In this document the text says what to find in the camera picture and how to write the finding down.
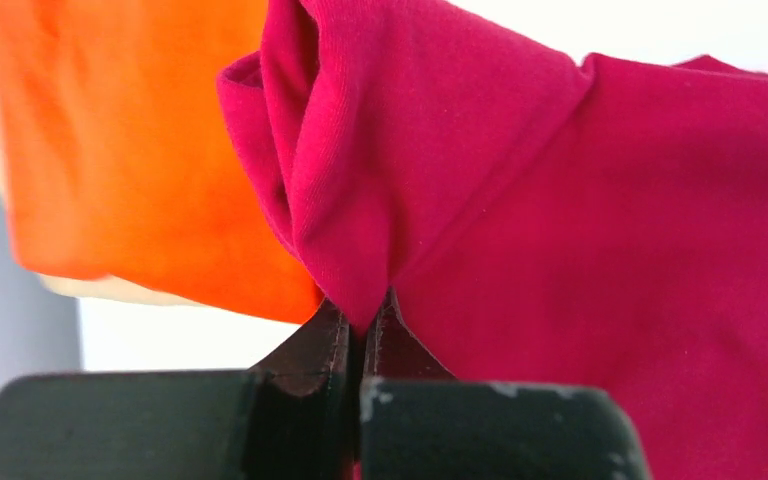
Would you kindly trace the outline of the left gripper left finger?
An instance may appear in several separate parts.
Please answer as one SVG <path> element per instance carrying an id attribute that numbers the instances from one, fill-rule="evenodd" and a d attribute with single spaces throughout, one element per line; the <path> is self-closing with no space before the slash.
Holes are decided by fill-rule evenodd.
<path id="1" fill-rule="evenodd" d="M 346 479 L 330 303 L 246 370 L 36 375 L 0 391 L 0 479 Z"/>

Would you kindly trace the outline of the red t shirt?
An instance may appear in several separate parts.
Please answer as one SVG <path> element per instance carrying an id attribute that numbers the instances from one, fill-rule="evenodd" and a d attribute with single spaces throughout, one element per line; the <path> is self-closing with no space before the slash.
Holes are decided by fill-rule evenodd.
<path id="1" fill-rule="evenodd" d="M 768 479 L 768 75 L 582 64 L 445 1 L 273 1 L 217 80 L 269 225 L 359 328 L 597 386 L 658 479 Z"/>

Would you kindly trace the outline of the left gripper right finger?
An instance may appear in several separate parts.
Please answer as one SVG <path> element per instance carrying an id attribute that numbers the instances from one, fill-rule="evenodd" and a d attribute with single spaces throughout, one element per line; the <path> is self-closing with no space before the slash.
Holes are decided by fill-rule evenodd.
<path id="1" fill-rule="evenodd" d="M 599 389 L 455 376 L 388 293 L 359 390 L 365 479 L 648 479 L 640 440 Z"/>

